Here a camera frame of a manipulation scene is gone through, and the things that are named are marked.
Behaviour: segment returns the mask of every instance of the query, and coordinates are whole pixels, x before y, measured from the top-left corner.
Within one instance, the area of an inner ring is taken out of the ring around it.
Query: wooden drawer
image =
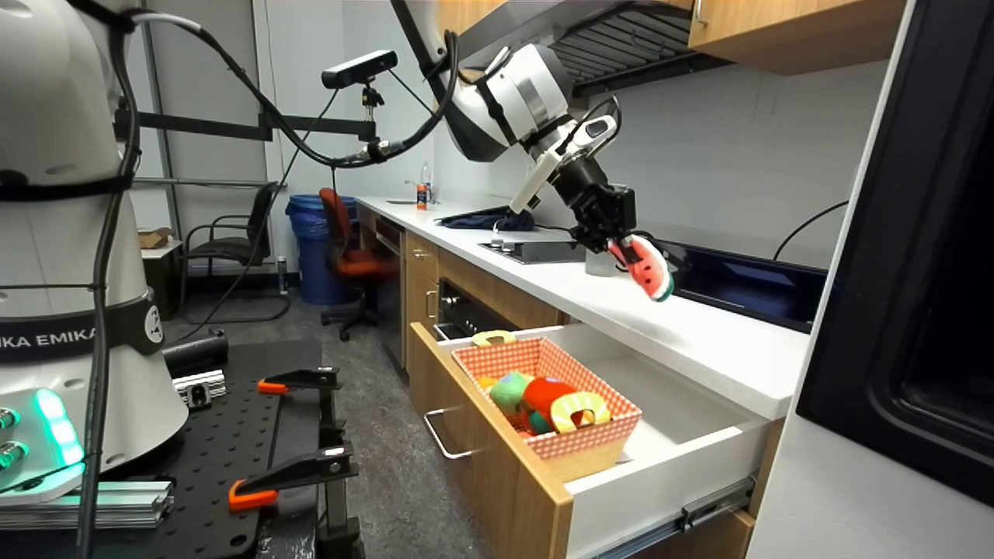
[[[439,265],[447,284],[453,284],[459,293],[472,296],[477,301],[487,306],[495,313],[501,313],[519,329],[555,325],[570,319],[555,308],[532,298],[527,293],[480,270],[477,265],[451,251],[442,251]]]
[[[642,409],[621,463],[570,486],[549,476],[451,357],[451,349],[465,342],[435,342],[425,325],[412,325],[412,401],[451,461],[451,480],[487,556],[598,556],[663,533],[684,508],[755,472],[765,420],[587,325],[545,337]]]

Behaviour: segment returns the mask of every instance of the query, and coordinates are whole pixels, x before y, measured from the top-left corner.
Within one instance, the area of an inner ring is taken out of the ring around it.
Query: black cable
[[[328,104],[323,104],[323,110],[316,111],[316,117],[328,115],[328,110],[336,105],[336,101],[339,101],[339,90],[333,90]],[[285,178],[289,178],[289,171],[295,168],[298,156],[303,156],[303,151],[295,151],[295,152],[289,156],[278,192],[285,190]],[[256,243],[252,243],[252,249],[248,249],[248,260],[259,256],[262,240],[265,240],[265,237],[256,237]],[[247,277],[248,277],[248,269],[243,269],[243,275],[222,293],[222,298],[216,301],[216,308],[208,310],[208,316],[203,316],[203,319],[188,319],[188,323],[192,323],[192,329],[182,334],[182,337],[176,338],[176,345],[182,345],[182,342],[190,342],[192,337],[200,337],[200,334],[216,319],[216,313],[222,313],[222,308],[229,301],[229,296],[247,284]],[[278,316],[237,319],[237,323],[267,323],[267,319],[278,319]]]
[[[135,164],[141,156],[141,128],[137,128],[137,101],[129,81],[123,66],[123,30],[108,28],[108,57],[116,78],[120,85],[120,104],[129,110],[129,140],[123,159],[118,164],[118,178],[135,178]],[[83,483],[81,483],[81,509],[79,509],[79,548],[81,556],[94,556],[98,535],[98,496],[99,496],[99,463],[103,463],[103,432],[106,432],[106,401],[108,401],[108,334],[106,334],[106,270],[112,257],[112,243],[118,233],[123,190],[108,195],[108,209],[98,240],[94,257],[94,363],[91,363],[91,389],[86,389],[86,420],[83,420]]]
[[[781,251],[785,249],[785,243],[793,243],[803,229],[809,229],[815,220],[819,220],[819,219],[826,219],[826,214],[832,214],[832,212],[840,212],[840,209],[846,209],[846,206],[847,206],[847,202],[836,202],[836,206],[812,214],[806,223],[798,223],[798,226],[778,245],[773,260],[781,257]]]
[[[333,90],[328,104],[323,104],[323,110],[316,111],[316,122],[320,122],[323,115],[328,115],[328,110],[336,105],[336,101],[339,101],[339,90]],[[289,164],[285,164],[285,171],[284,171],[284,178],[281,178],[281,190],[285,190],[285,178],[289,178],[292,164],[298,163],[298,156],[303,156],[303,151],[292,151]]]
[[[451,85],[447,85],[447,97],[445,104],[433,111],[429,122],[419,124],[419,130],[412,130],[408,140],[402,142],[384,142],[384,146],[367,146],[367,152],[357,152],[357,156],[348,156],[348,159],[326,159],[320,152],[313,152],[295,130],[292,124],[284,117],[284,111],[252,85],[252,78],[247,75],[247,69],[216,40],[211,30],[205,30],[203,25],[190,21],[190,19],[179,19],[179,15],[171,15],[171,13],[135,13],[135,21],[141,25],[150,25],[150,21],[167,21],[167,25],[176,25],[182,28],[188,35],[200,38],[203,45],[208,45],[222,60],[224,66],[237,75],[237,81],[247,85],[247,90],[259,101],[259,105],[265,110],[265,115],[285,133],[289,142],[295,142],[307,159],[313,159],[316,164],[326,164],[326,168],[367,168],[367,164],[376,164],[376,163],[384,163],[384,159],[395,159],[408,151],[412,151],[419,140],[425,140],[435,124],[445,117],[447,105],[453,104],[453,94],[457,94],[457,60],[451,57]],[[447,35],[447,50],[453,52],[457,50],[457,35]]]
[[[419,94],[412,94],[411,85],[398,73],[391,73],[391,78],[433,115],[433,105],[425,105],[425,101]]]

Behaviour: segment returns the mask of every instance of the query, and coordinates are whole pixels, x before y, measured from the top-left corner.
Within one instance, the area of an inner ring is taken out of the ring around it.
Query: red clamp
[[[625,237],[621,243],[610,240],[610,251],[619,269],[655,301],[666,301],[674,293],[674,277],[663,251],[642,237]]]
[[[336,366],[313,366],[313,370],[289,370],[281,377],[265,377],[256,381],[256,393],[265,399],[289,399],[292,389],[336,393],[339,374],[336,374]]]
[[[227,487],[227,509],[229,512],[278,509],[284,487],[323,486],[323,483],[351,480],[351,476],[357,476],[357,469],[351,466],[348,451],[326,447],[316,458],[292,461],[265,476],[234,483]]]

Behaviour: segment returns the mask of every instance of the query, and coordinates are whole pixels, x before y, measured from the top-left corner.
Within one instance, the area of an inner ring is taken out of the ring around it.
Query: wooden cabinet
[[[419,363],[419,409],[435,445],[451,461],[451,480],[464,509],[486,539],[487,556],[553,559],[566,556],[571,496],[549,480],[519,432],[481,401],[472,380],[435,345],[425,325],[412,325],[412,363]]]
[[[402,362],[411,366],[408,323],[435,323],[439,313],[439,251],[433,243],[402,233]]]
[[[433,0],[439,30],[464,35],[506,0]]]
[[[472,269],[468,260],[419,240],[402,233],[402,357],[405,370],[415,370],[411,355],[411,323],[439,323],[439,284],[447,281],[459,293],[472,296],[495,313],[501,313],[515,329],[570,323],[555,308],[532,298],[527,293]]]
[[[695,0],[690,50],[771,73],[886,60],[904,0]]]
[[[439,265],[447,284],[453,284],[459,293],[472,296],[477,301],[487,306],[515,329],[570,323],[570,316],[559,313],[555,308],[532,298],[527,293],[498,281],[487,270],[480,270],[477,265],[451,251],[439,251]]]

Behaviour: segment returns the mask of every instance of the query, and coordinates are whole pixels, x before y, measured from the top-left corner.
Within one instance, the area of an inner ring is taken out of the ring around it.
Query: range hood
[[[501,47],[546,45],[578,94],[702,73],[722,60],[686,50],[693,0],[506,0],[465,35],[459,66],[486,69]]]

